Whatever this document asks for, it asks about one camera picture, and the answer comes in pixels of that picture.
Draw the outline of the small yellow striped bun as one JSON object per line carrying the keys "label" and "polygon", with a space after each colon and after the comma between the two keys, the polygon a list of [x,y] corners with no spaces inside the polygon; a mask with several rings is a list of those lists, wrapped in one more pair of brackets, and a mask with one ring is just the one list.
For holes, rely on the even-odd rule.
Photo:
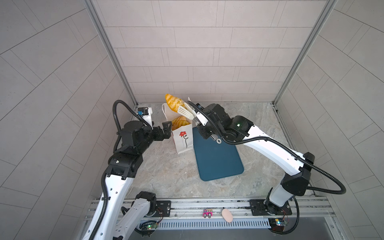
{"label": "small yellow striped bun", "polygon": [[172,131],[175,131],[176,129],[183,127],[183,126],[188,126],[190,124],[191,123],[189,123],[188,121],[177,120],[174,123],[172,123]]}

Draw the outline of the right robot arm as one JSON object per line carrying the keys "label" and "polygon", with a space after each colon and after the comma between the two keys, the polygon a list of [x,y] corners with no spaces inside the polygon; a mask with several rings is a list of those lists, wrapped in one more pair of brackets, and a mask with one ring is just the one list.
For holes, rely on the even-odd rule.
{"label": "right robot arm", "polygon": [[[272,160],[285,171],[281,182],[270,190],[263,205],[270,215],[278,215],[287,201],[303,196],[307,190],[318,191],[332,195],[343,195],[346,187],[337,178],[314,165],[315,156],[309,152],[302,154],[286,147],[277,140],[269,137],[252,121],[243,117],[231,118],[219,104],[207,107],[187,101],[195,116],[200,135],[204,138],[217,137],[228,145],[245,145],[268,159]],[[329,190],[311,187],[311,171],[314,170],[333,181],[339,190]]]}

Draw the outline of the steel tongs cream tips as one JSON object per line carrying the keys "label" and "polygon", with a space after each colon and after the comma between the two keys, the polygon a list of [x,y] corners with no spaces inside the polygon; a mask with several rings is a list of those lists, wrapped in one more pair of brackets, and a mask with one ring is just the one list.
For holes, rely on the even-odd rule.
{"label": "steel tongs cream tips", "polygon": [[[194,110],[187,104],[184,103],[183,105],[180,105],[177,109],[177,113],[186,117],[189,120],[194,120],[197,117],[197,114],[194,112]],[[217,142],[217,144],[221,144],[222,140],[219,139],[219,137],[215,134],[210,135],[210,137]]]}

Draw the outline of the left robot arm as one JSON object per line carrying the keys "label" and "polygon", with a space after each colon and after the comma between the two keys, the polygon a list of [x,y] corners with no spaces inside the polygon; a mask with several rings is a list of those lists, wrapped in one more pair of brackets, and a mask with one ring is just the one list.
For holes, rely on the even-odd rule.
{"label": "left robot arm", "polygon": [[112,113],[118,138],[101,177],[101,199],[85,240],[127,240],[145,216],[157,211],[156,194],[142,191],[118,220],[125,196],[143,163],[143,153],[153,142],[171,137],[172,123],[154,127],[144,119],[150,115],[148,110],[135,113],[122,100],[114,102]]}

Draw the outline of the orange triangular bread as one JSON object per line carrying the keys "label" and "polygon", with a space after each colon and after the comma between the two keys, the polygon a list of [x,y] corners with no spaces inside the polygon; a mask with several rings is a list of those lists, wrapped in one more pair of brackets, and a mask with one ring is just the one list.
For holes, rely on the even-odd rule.
{"label": "orange triangular bread", "polygon": [[178,122],[178,121],[186,121],[186,120],[187,120],[186,117],[184,117],[184,116],[179,116],[179,117],[177,117],[177,118],[175,118],[175,119],[172,120],[172,125],[174,126],[174,125],[176,124],[176,122]]}

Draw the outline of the yellow croissant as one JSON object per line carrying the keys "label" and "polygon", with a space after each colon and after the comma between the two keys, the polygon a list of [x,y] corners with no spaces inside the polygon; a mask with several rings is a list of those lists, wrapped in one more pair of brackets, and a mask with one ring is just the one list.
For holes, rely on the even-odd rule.
{"label": "yellow croissant", "polygon": [[182,99],[177,98],[171,94],[166,94],[165,100],[168,107],[174,112],[178,112],[179,107],[185,107],[185,102]]}

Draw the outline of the floral paper bag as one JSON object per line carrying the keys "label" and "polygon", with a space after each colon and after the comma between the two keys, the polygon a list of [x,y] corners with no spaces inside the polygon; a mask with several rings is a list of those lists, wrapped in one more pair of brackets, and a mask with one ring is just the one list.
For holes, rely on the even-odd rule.
{"label": "floral paper bag", "polygon": [[[166,117],[167,121],[172,121],[173,119],[182,116],[174,111],[172,111],[167,103],[162,105],[162,111]],[[172,131],[172,138],[175,143],[176,151],[178,154],[187,152],[194,148],[194,140],[193,140],[193,125],[192,121],[187,119],[189,123],[188,126],[183,126],[175,131]]]}

